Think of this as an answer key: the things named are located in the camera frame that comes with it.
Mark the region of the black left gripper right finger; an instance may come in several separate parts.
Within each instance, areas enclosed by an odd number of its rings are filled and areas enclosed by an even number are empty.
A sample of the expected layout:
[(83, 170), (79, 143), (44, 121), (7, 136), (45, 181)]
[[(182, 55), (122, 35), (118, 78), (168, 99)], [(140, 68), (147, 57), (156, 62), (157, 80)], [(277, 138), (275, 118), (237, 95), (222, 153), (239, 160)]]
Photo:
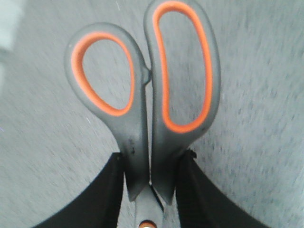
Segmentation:
[(203, 173), (193, 150), (178, 163), (176, 200), (182, 228), (266, 228), (223, 194)]

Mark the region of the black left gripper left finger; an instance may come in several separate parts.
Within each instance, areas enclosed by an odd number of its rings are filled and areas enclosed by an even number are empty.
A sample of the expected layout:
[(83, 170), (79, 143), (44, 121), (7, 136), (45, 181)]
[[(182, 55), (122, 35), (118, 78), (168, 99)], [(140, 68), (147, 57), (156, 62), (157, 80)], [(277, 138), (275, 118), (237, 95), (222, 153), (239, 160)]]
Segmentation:
[(123, 157), (112, 153), (91, 184), (37, 228), (115, 228), (124, 188)]

